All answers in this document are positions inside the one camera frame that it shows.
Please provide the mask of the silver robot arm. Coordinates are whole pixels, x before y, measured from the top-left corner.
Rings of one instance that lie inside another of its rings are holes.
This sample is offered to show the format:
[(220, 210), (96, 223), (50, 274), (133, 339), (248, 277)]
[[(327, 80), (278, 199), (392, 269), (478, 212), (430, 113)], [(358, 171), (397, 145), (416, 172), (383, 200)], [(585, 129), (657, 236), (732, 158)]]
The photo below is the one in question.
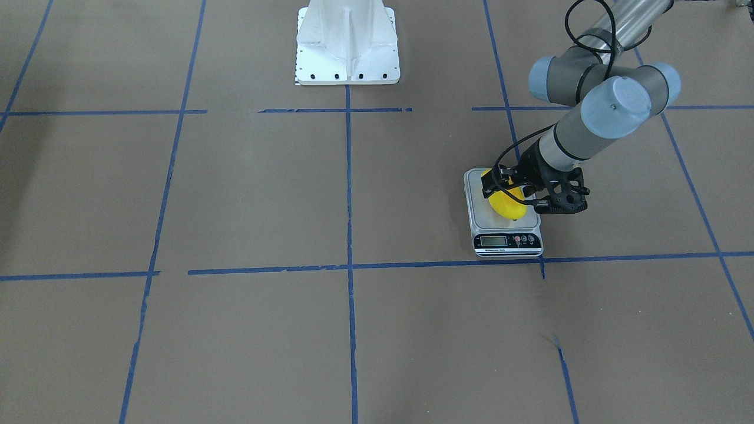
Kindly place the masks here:
[(641, 45), (672, 1), (601, 2), (603, 17), (574, 35), (558, 57), (541, 57), (531, 67), (534, 97), (569, 111), (557, 123), (530, 135), (533, 144), (515, 166), (496, 160), (480, 177), (485, 199), (501, 194), (539, 214), (575, 214), (587, 207), (589, 188), (582, 163), (643, 126), (670, 107), (682, 90), (679, 73), (664, 62), (618, 67), (617, 59)]

